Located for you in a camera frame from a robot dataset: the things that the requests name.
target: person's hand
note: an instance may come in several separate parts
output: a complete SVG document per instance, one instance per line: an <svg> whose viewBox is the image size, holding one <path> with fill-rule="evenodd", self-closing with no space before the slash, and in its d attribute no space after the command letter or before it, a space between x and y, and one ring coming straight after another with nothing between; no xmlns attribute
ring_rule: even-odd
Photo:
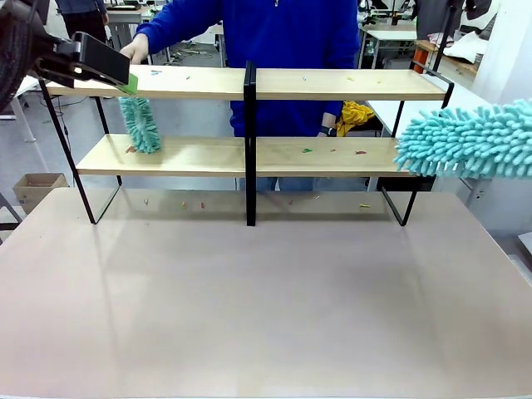
<svg viewBox="0 0 532 399"><path fill-rule="evenodd" d="M120 50L120 53L128 57L132 64L138 65L148 57L149 45L148 37L144 33L139 33L133 42Z"/></svg>

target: metal table leg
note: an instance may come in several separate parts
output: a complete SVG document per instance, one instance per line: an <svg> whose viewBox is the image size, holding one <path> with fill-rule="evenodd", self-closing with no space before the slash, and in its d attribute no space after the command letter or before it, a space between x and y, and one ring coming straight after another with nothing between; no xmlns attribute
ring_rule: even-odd
<svg viewBox="0 0 532 399"><path fill-rule="evenodd" d="M379 47L380 46L381 46L381 41L379 39L377 39L377 44L375 45L375 52L373 53L372 69L375 69L375 67L377 66L377 58L378 58L378 55L379 55Z"/></svg>
<svg viewBox="0 0 532 399"><path fill-rule="evenodd" d="M364 58L364 52L366 51L366 37L367 37L367 32L364 31L364 33L362 34L362 42L360 46L360 51L358 53L358 69L362 68L362 59Z"/></svg>

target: beige tabletop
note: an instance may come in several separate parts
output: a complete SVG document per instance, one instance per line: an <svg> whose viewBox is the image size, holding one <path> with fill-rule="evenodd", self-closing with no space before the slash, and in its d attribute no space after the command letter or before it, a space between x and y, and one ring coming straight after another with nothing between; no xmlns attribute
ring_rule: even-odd
<svg viewBox="0 0 532 399"><path fill-rule="evenodd" d="M250 228L242 193L121 190L92 226L54 190L0 246L0 393L532 393L532 288L456 197L405 228L377 193L258 207Z"/></svg>

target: wooden shelf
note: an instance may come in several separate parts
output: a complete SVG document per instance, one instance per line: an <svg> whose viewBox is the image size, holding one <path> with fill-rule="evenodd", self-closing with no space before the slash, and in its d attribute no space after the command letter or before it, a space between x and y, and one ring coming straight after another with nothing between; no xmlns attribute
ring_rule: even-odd
<svg viewBox="0 0 532 399"><path fill-rule="evenodd" d="M243 100L244 69L192 66L131 66L138 97ZM48 84L52 95L124 96L96 81L70 89ZM442 100L445 92L411 70L258 69L259 100Z"/></svg>
<svg viewBox="0 0 532 399"><path fill-rule="evenodd" d="M162 137L161 151L127 153L129 135L104 135L77 165L81 175L244 177L244 139Z"/></svg>
<svg viewBox="0 0 532 399"><path fill-rule="evenodd" d="M127 153L128 135L104 135L77 169L81 175L244 177L244 139L163 137L162 141L160 152ZM257 176L409 176L397 172L393 163L395 144L386 138L258 138Z"/></svg>
<svg viewBox="0 0 532 399"><path fill-rule="evenodd" d="M391 177L396 141L389 138L258 138L257 176ZM366 154L357 155L357 151Z"/></svg>

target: blue hoodie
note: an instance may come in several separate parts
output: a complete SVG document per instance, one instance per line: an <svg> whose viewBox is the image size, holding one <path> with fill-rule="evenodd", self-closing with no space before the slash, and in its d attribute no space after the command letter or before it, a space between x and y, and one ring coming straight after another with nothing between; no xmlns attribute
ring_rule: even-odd
<svg viewBox="0 0 532 399"><path fill-rule="evenodd" d="M357 0L174 0L139 26L157 53L224 21L230 67L355 67L359 48ZM244 136L244 103L231 102L234 135ZM323 112L338 115L340 101L260 101L259 136L316 136Z"/></svg>

